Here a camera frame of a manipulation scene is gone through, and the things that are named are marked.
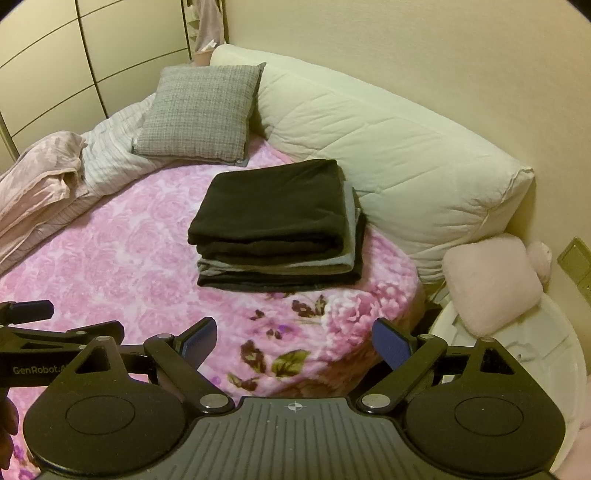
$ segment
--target pink cushion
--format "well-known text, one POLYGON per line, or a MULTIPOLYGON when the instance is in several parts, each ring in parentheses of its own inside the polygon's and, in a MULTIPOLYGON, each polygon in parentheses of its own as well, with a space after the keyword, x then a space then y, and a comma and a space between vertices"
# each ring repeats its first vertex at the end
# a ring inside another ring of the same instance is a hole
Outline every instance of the pink cushion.
POLYGON ((508 233, 449 249, 443 274, 459 316, 476 337, 515 320, 534 307, 543 292, 525 245, 508 233))
POLYGON ((535 270, 542 285, 550 281, 552 273, 552 250, 542 242, 530 243, 525 249, 527 258, 535 270))
POLYGON ((589 480, 591 476, 591 427, 577 435, 564 462, 554 473, 559 480, 589 480))

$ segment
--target folded clothes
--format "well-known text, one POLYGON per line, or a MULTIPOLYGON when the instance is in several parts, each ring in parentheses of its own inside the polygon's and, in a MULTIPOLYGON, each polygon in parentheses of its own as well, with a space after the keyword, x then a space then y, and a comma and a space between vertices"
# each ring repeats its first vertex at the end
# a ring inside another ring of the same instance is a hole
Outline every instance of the folded clothes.
POLYGON ((357 218, 361 209, 356 208, 356 196, 353 186, 343 182, 344 211, 347 220, 348 234, 344 238, 343 251, 332 258, 325 260, 310 260, 278 265, 236 265, 201 258, 197 262, 200 275, 219 275, 225 272, 259 272, 273 275, 315 275, 346 273, 353 269, 355 264, 355 229, 357 218))
POLYGON ((208 277, 199 275, 197 285, 221 290, 248 292, 295 292, 322 290, 341 285, 351 285, 361 279, 363 270, 363 239, 366 217, 360 213, 356 226, 355 264, 349 272, 323 275, 271 275, 258 272, 225 272, 208 277))
POLYGON ((343 202, 335 160, 221 173, 191 222, 188 242, 204 259, 232 265, 333 258, 348 234, 343 202))

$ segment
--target wardrobe door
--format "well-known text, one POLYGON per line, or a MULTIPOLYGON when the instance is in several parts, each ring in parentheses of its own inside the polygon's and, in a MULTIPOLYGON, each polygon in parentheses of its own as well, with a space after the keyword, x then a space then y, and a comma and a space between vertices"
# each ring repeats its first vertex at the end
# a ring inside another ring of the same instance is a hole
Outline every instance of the wardrobe door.
POLYGON ((182 51, 146 61, 99 82, 99 92, 105 103, 107 114, 113 115, 123 107, 142 101, 156 91, 160 71, 164 67, 188 61, 189 52, 185 48, 182 51))
POLYGON ((11 136, 93 85, 80 28, 71 22, 0 67, 0 112, 11 136))
POLYGON ((60 103, 12 137, 18 151, 59 130, 83 134, 105 119, 94 86, 60 103))
POLYGON ((110 4, 120 2, 121 0, 78 0, 78 9, 80 16, 84 17, 89 13, 108 7, 110 4))
POLYGON ((187 49, 181 2, 122 0, 82 17, 97 82, 187 49))
POLYGON ((0 66, 73 21, 76 21, 74 0, 23 0, 0 23, 0 66))

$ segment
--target gray plaid pillow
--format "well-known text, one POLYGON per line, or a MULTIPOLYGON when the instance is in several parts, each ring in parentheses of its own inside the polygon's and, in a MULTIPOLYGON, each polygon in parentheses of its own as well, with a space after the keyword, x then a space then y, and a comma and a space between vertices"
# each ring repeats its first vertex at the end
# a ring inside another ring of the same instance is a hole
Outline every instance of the gray plaid pillow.
POLYGON ((248 123, 265 64, 166 67, 134 141, 143 157, 244 160, 248 123))

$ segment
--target human hand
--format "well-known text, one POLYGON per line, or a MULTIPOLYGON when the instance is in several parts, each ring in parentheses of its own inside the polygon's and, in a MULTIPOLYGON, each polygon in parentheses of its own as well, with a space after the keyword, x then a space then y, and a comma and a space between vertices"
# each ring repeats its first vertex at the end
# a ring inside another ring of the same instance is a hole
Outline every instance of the human hand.
POLYGON ((12 400, 6 397, 0 403, 0 468, 8 470, 14 450, 11 435, 18 433, 18 410, 12 400))

